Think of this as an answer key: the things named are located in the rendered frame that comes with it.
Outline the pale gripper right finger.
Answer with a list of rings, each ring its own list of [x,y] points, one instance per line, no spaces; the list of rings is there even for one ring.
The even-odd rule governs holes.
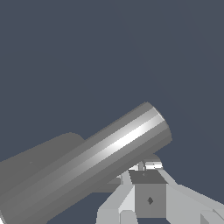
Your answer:
[[[171,224],[224,224],[224,205],[194,190],[178,185],[159,170],[166,184],[166,219]]]

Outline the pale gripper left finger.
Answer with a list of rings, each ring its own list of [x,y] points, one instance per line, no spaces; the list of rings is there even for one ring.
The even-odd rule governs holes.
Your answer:
[[[95,224],[138,224],[135,186],[128,171],[121,175],[121,184],[99,207]]]

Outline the grey metal faucet spout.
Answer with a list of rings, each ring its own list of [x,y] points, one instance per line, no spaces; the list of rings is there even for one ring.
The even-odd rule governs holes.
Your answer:
[[[64,135],[0,163],[0,221],[46,224],[172,140],[143,103],[87,140]]]

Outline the small shiny faucet knob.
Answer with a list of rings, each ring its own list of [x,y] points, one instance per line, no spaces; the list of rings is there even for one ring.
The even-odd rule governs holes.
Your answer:
[[[137,169],[139,171],[156,170],[156,169],[162,169],[162,168],[163,168],[163,164],[160,158],[155,154],[151,154],[149,157],[140,161],[137,164]]]

